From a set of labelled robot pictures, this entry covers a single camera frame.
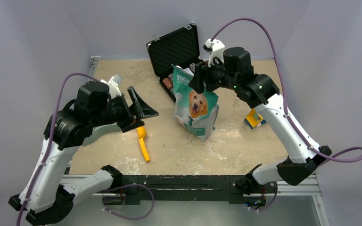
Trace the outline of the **yellow plastic scoop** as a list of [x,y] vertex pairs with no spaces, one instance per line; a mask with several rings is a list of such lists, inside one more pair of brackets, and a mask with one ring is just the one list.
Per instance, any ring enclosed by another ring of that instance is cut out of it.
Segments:
[[141,148],[141,152],[142,152],[142,155],[144,157],[144,160],[145,162],[150,162],[150,157],[149,157],[149,154],[148,154],[148,151],[147,151],[147,148],[146,148],[146,144],[145,144],[145,138],[147,136],[147,131],[144,127],[138,127],[137,128],[137,133],[138,133],[138,140],[139,140],[139,145],[140,145],[140,148]]

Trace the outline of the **green dog food bag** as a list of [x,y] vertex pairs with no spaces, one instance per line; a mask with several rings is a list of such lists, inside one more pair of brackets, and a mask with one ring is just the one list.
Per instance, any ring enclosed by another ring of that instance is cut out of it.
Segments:
[[173,65],[173,117],[200,141],[206,141],[215,131],[214,123],[219,111],[218,96],[214,92],[197,93],[189,87],[192,78],[190,70]]

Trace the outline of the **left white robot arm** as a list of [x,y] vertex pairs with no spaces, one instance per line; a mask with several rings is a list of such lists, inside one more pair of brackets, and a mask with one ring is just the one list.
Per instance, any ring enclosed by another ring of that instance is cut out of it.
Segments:
[[16,211],[26,210],[26,220],[33,226],[62,221],[74,205],[89,196],[124,188],[122,173],[113,166],[103,166],[97,173],[80,181],[61,184],[68,163],[96,127],[116,124],[122,132],[144,125],[144,119],[158,116],[133,87],[127,89],[132,104],[124,96],[110,94],[110,86],[89,81],[79,87],[77,97],[56,111],[48,121],[40,158],[22,193],[13,195],[9,204]]

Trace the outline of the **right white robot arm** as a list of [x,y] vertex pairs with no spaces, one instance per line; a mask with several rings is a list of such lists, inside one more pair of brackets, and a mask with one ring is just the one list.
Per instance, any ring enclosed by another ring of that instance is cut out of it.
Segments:
[[217,88],[233,90],[270,125],[285,147],[288,156],[279,163],[259,164],[245,175],[236,186],[251,194],[270,182],[285,181],[296,186],[308,178],[331,155],[328,146],[320,146],[300,128],[296,118],[284,106],[279,88],[266,74],[254,73],[250,53],[242,47],[206,47],[209,60],[198,63],[189,86],[197,93]]

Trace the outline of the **black poker chip case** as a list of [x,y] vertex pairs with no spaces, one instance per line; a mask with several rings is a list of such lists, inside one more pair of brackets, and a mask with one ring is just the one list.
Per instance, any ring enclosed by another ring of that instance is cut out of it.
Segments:
[[198,40],[197,25],[188,24],[173,32],[146,44],[154,75],[169,98],[175,102],[173,83],[169,75],[173,73],[173,65],[181,68],[202,62]]

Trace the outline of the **toy brick block stack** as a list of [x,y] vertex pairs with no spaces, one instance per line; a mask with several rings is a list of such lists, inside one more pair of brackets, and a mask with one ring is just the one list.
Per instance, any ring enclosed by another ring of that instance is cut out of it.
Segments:
[[250,112],[245,117],[243,122],[250,129],[255,129],[267,123],[265,119],[260,114],[258,114],[254,109],[250,110]]

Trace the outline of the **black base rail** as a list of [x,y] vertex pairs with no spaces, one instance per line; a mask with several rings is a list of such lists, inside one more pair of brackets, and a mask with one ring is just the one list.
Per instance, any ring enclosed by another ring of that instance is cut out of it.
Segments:
[[194,201],[254,203],[254,196],[277,192],[274,182],[250,186],[245,175],[123,175],[125,203],[141,201]]

